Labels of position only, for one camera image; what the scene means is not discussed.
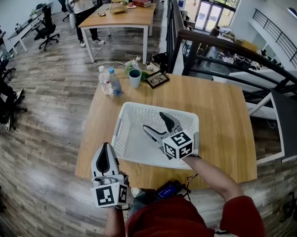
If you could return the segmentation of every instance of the red sleeve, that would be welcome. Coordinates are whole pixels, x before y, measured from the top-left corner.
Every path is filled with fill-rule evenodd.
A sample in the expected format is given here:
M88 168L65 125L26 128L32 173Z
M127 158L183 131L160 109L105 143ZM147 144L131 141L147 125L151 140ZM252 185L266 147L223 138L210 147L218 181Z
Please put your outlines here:
M235 197L225 203L220 228L239 237L264 237L261 216L251 197Z

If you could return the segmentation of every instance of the metal railing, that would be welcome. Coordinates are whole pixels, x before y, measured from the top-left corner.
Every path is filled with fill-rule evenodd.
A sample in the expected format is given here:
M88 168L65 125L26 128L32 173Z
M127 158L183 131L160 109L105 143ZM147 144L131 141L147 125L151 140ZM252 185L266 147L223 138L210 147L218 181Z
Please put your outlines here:
M278 43L297 69L297 47L269 18L256 9L253 19L257 21Z
M232 81L236 81L241 84L249 85L251 87L257 88L257 91L248 92L243 90L246 101L256 101L258 99L262 99L267 94L269 94L270 90L274 89L281 93L291 92L297 95L297 78L293 76L291 73L281 68L277 64L271 62L266 59L262 55L257 54L247 48L242 47L241 45L235 44L233 42L226 41L224 39L219 39L214 36L210 36L203 33L198 33L190 30L186 30L183 25L183 20L181 17L181 13L179 10L179 6L177 0L168 0L168 32L167 32L167 55L168 55L168 73L172 73L177 56L183 55L179 54L180 46L183 41L190 41L191 46L189 53L184 59L184 68L182 75L188 76L191 72L207 74L211 76L217 76L225 79L229 79ZM265 76L264 74L249 70L248 68L244 68L242 66L238 66L235 63L230 64L224 62L222 60L213 59L211 57L203 56L200 53L201 44L203 46L214 46L216 49L224 52L226 54L237 54L240 57L245 57L250 62L256 61L257 63L265 66L274 72L282 75L284 77L283 80L278 81L272 78ZM206 61L211 62L218 65L223 65L227 68L233 68L234 70L246 72L250 75L256 76L260 79L263 79L267 82L272 83L273 87L266 87L264 85L259 85L258 83L254 83L252 81L235 78L229 75L224 75L222 73L200 69L198 67L198 61Z

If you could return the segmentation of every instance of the wooden tabletop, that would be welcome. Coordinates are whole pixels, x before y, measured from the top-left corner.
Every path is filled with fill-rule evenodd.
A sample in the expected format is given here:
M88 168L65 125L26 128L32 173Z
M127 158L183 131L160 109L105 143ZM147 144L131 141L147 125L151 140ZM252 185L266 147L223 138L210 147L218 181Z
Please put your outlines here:
M149 26L153 20L155 3L150 7L138 6L135 9L128 9L127 12L112 14L108 9L110 4L104 4L84 20L79 27L105 26L105 25L143 25ZM98 13L105 12L106 16L100 17Z
M121 79L122 97L106 96L97 88L86 121L76 175L91 179L91 161L96 150L112 141L123 103L135 102L195 113L199 117L199 155L227 172L235 181L257 178L255 143L241 88L205 79L169 75L170 81L152 89L147 83L133 89ZM156 189L169 180L187 182L192 170L149 166L119 160L129 175L131 187ZM207 188L200 177L190 189Z

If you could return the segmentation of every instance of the red shirt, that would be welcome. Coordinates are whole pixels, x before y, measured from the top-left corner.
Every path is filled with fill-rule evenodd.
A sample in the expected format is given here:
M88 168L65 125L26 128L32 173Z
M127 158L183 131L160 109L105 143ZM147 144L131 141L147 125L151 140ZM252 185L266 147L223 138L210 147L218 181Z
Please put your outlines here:
M220 228L239 237L263 237L264 226L253 200L233 198L223 208ZM128 237L213 237L192 203L172 197L135 212L127 221Z

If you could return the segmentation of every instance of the book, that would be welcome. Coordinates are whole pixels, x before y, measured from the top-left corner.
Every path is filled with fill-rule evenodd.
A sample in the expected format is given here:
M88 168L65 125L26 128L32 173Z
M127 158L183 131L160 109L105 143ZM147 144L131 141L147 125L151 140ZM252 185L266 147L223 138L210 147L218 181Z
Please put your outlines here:
M133 0L133 3L147 5L147 4L151 4L152 2L149 0Z
M136 5L136 6L139 6L139 7L146 8L146 7L151 6L152 4L150 3L150 4L147 4L147 5L143 5L143 4L139 4L139 3L135 3L135 2L133 2L133 5Z

